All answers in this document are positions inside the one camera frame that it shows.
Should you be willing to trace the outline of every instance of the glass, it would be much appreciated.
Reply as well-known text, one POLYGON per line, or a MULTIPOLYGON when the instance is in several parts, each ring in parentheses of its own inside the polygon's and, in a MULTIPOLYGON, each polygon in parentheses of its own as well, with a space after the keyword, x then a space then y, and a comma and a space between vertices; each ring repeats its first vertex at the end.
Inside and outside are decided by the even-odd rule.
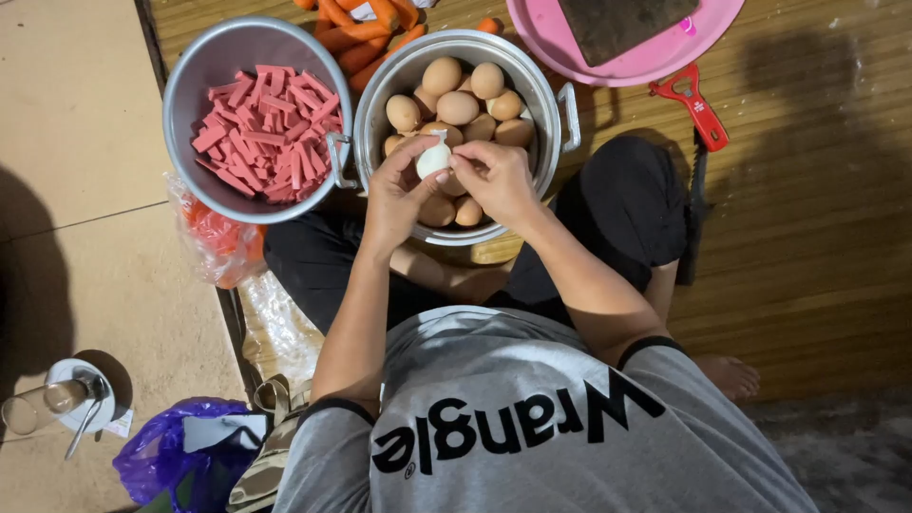
POLYGON ((77 409, 88 397, 81 380, 49 383, 10 397, 3 403, 3 422, 15 434, 32 434, 77 409))

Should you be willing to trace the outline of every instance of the carrot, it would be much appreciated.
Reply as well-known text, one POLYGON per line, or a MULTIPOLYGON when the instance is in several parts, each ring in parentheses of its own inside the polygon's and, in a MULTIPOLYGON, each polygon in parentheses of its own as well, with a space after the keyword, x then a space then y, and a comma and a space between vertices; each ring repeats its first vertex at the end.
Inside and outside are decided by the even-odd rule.
POLYGON ((349 77, 364 69, 368 64, 374 61, 380 52, 387 47, 389 43, 389 34, 375 37, 356 47, 352 47, 340 55, 336 61, 339 67, 349 77))
POLYGON ((336 0, 336 3, 339 4, 339 7, 342 7, 349 13, 354 11, 361 5, 364 5, 368 0, 336 0))
POLYGON ((339 7, 336 0, 320 0, 320 10, 324 9, 326 9, 329 19, 333 20, 336 26, 352 26, 355 24, 355 20, 351 19, 351 16, 342 10, 342 7, 339 7))
POLYGON ((377 21, 382 23, 390 33, 399 28, 399 13, 389 0, 368 0, 370 8, 374 10, 377 21))
POLYGON ((329 19, 329 15, 325 10, 320 9, 316 11, 316 25, 314 26, 314 36, 326 32, 327 30, 332 29, 333 20, 329 19))
POLYGON ((348 85, 358 92, 363 92, 364 89, 368 86, 368 82, 370 82, 371 77, 374 76, 374 73, 377 73, 377 70, 380 68, 381 64, 383 64, 388 58, 392 57, 394 53, 398 52, 408 43, 414 41, 415 39, 418 39, 421 36, 424 36, 424 32, 424 25, 417 25, 409 32, 406 32, 405 36, 396 44, 396 46, 394 46, 389 52, 383 54, 383 57, 370 63, 369 66, 356 73, 354 77, 348 79, 348 85))
POLYGON ((359 25, 337 26, 316 36, 316 40, 330 53, 351 48, 381 36, 388 36, 386 26, 378 21, 369 21, 359 25))
POLYGON ((501 31, 501 26, 494 20, 494 18, 484 18, 475 30, 481 30, 482 32, 487 32, 488 34, 494 34, 497 36, 497 33, 501 31))
POLYGON ((406 30, 411 30, 418 24, 418 9, 411 0, 389 0, 399 13, 399 24, 406 30))

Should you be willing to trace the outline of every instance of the aluminum pot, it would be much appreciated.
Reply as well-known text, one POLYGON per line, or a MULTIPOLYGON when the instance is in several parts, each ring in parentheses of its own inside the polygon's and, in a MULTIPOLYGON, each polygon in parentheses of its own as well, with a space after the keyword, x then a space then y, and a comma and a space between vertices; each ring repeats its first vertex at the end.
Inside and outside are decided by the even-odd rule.
MULTIPOLYGON (((498 36, 477 30, 443 30, 412 41, 388 59, 368 83, 355 118, 355 164, 365 190, 370 175, 383 162, 383 141, 393 133, 387 121, 387 100, 396 94, 410 94, 420 83, 424 69, 435 58, 458 59, 468 69, 482 62, 501 67, 506 87, 523 98, 535 122, 535 139, 529 149, 529 165, 535 192, 544 196, 554 178, 557 159, 580 145, 579 119, 573 84, 565 84, 557 97, 541 69, 516 45, 498 36), (558 101, 565 103, 569 141, 561 146, 561 119, 558 101)), ((412 236, 440 246, 477 244, 507 231, 489 221, 474 228, 430 228, 418 224, 412 236)))
POLYGON ((162 107, 165 144, 171 162, 187 186, 215 212, 245 223, 269 225, 298 217, 316 207, 333 187, 357 187, 342 179, 352 131, 348 84, 333 56, 299 26, 267 16, 241 16, 211 27, 183 51, 168 78, 162 107), (206 99, 209 87, 234 81, 239 70, 254 71, 254 65, 271 64, 306 69, 339 95, 344 134, 328 134, 332 177, 298 204, 268 204, 249 200, 194 161, 190 145, 191 125, 212 108, 206 99))

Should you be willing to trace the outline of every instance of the metal spoon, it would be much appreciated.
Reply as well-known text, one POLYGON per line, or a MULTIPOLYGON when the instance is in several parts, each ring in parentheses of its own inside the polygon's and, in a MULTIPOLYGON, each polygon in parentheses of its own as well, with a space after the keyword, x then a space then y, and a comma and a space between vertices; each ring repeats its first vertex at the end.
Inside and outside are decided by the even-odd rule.
POLYGON ((86 412, 86 418, 82 419, 82 424, 79 425, 79 429, 76 430, 76 436, 73 437, 73 441, 69 443, 69 448, 67 453, 63 456, 64 461, 68 460, 73 456, 73 453, 76 452, 76 446, 79 444, 79 440, 82 438, 82 434, 85 433, 88 423, 91 422, 95 415, 98 413, 98 410, 101 409, 101 401, 105 398, 105 383, 101 380, 100 377, 95 376, 92 380, 91 390, 89 391, 95 399, 95 402, 88 408, 86 412))

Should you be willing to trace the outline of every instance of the pot handle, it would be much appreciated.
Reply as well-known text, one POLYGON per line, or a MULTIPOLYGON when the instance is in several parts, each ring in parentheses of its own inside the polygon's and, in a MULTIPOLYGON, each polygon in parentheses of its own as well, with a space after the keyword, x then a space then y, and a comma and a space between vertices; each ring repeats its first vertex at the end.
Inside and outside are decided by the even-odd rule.
POLYGON ((557 102, 564 103, 564 109, 567 111, 567 129, 570 130, 570 140, 564 143, 561 153, 572 152, 583 141, 583 136, 579 130, 579 112, 576 111, 576 89, 573 82, 567 82, 557 93, 557 102))
POLYGON ((332 175, 336 181, 336 187, 339 189, 357 189, 360 186, 358 180, 348 180, 342 177, 342 163, 339 161, 337 143, 350 145, 351 138, 334 131, 326 135, 326 146, 329 148, 329 163, 332 167, 332 175))

